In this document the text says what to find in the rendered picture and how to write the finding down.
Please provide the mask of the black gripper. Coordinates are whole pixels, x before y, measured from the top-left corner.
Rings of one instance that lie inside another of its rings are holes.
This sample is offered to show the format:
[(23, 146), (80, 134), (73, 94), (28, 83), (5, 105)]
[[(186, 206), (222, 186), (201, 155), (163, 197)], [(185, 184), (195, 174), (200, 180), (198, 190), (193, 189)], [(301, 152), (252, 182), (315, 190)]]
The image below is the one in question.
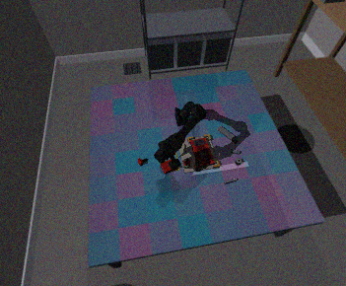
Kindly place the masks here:
[[(159, 148), (161, 146), (163, 146), (162, 144), (164, 143), (164, 141), (159, 142), (159, 144), (158, 144)], [(175, 155), (175, 153), (173, 153), (173, 154), (168, 153), (168, 157), (171, 158), (171, 161), (169, 162), (169, 166), (170, 166), (171, 170), (180, 167), (179, 159), (176, 159), (173, 155)]]

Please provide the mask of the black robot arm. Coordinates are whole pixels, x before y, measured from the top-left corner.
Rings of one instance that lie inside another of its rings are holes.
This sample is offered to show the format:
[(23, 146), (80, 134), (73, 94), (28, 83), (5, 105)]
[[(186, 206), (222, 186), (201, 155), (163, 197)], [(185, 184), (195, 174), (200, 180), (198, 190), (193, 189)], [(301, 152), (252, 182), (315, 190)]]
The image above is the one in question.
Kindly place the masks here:
[(188, 102), (181, 110), (178, 110), (180, 118), (187, 119), (190, 115), (192, 118), (184, 125), (184, 127), (177, 133), (172, 134), (162, 144), (154, 157), (159, 163), (165, 162), (169, 159), (168, 153), (176, 153), (182, 146), (185, 136), (192, 130), (192, 128), (206, 117), (207, 111), (200, 105), (194, 102)]

